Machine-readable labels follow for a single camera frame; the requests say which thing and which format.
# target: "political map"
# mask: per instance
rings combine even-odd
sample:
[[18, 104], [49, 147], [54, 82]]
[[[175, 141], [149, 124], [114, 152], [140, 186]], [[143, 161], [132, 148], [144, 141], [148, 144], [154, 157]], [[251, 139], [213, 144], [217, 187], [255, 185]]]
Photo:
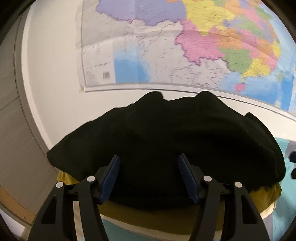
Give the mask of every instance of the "political map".
[[296, 44], [260, 0], [83, 0], [87, 90], [210, 88], [296, 115]]

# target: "black fabric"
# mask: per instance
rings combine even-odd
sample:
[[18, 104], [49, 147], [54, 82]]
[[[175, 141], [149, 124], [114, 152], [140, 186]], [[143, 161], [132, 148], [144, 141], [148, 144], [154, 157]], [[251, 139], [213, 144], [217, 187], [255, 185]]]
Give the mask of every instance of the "black fabric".
[[248, 191], [271, 186], [285, 176], [283, 154], [266, 126], [207, 91], [171, 101], [150, 92], [85, 123], [47, 157], [81, 181], [117, 154], [122, 164], [110, 199], [163, 209], [191, 203], [177, 167], [181, 153], [205, 175], [228, 184], [240, 181]]
[[290, 162], [294, 162], [296, 163], [296, 151], [293, 151], [291, 154], [290, 154]]
[[293, 179], [296, 179], [296, 168], [292, 171], [292, 173], [291, 173], [291, 177], [292, 177]]

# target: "light blue fabric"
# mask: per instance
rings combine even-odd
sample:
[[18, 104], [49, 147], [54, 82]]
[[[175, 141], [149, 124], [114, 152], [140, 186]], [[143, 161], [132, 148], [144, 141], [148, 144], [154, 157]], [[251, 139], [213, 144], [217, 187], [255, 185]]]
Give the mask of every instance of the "light blue fabric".
[[[288, 146], [287, 140], [276, 138], [283, 155]], [[276, 208], [272, 213], [273, 216], [273, 241], [279, 241], [287, 231], [296, 215], [296, 180], [291, 178], [291, 172], [295, 168], [288, 158], [285, 158], [286, 175], [280, 182], [282, 193], [277, 200]]]

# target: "metal screw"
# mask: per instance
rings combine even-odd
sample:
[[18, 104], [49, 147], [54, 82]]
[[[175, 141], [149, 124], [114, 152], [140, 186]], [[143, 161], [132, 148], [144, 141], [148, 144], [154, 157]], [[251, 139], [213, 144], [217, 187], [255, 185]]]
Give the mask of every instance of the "metal screw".
[[94, 176], [89, 176], [89, 177], [87, 178], [87, 181], [88, 181], [88, 182], [93, 182], [95, 179], [96, 179], [96, 178], [95, 178]]
[[242, 187], [242, 184], [241, 184], [240, 182], [236, 182], [234, 185], [235, 185], [237, 188], [241, 188], [241, 187]]
[[210, 176], [204, 176], [204, 180], [206, 182], [210, 182], [212, 180], [212, 178]]
[[61, 188], [63, 185], [64, 185], [63, 182], [58, 182], [58, 183], [56, 184], [56, 187], [57, 187], [57, 188]]

